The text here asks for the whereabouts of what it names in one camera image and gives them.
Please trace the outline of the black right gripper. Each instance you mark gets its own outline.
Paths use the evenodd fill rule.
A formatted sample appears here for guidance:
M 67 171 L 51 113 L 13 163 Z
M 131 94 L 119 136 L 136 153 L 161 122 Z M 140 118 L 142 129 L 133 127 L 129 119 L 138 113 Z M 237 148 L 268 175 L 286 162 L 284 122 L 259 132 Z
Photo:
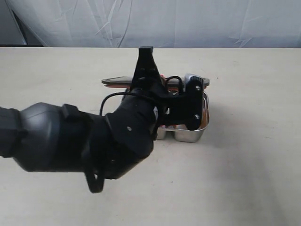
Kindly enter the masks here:
M 134 113 L 165 113 L 169 91 L 153 58 L 153 46 L 138 48 L 138 59 L 128 95 L 128 110 Z

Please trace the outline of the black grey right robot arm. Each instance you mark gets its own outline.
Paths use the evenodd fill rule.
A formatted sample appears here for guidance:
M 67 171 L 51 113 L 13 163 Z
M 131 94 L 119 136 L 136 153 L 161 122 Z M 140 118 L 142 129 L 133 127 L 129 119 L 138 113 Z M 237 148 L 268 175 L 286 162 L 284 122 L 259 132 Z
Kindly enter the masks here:
M 27 172 L 82 172 L 93 192 L 150 156 L 168 94 L 153 59 L 140 47 L 129 91 L 111 113 L 36 103 L 23 110 L 1 108 L 0 155 Z

